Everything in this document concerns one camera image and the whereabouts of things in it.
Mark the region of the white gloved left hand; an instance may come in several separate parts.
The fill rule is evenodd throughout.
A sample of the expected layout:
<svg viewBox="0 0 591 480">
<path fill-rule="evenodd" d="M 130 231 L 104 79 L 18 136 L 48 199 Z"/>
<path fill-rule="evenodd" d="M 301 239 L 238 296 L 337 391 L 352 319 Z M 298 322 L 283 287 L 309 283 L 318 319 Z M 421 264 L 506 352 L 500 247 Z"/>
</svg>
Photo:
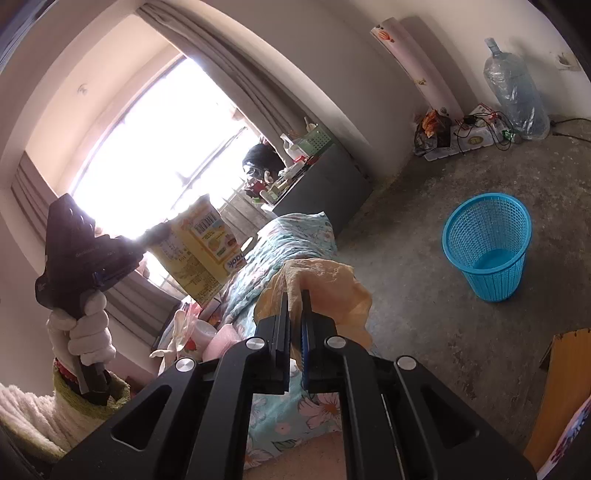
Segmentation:
<svg viewBox="0 0 591 480">
<path fill-rule="evenodd" d="M 84 315 L 79 320 L 56 309 L 46 322 L 54 356 L 72 374 L 76 358 L 84 366 L 107 364 L 115 358 L 106 305 L 105 295 L 95 292 L 86 301 Z"/>
</svg>

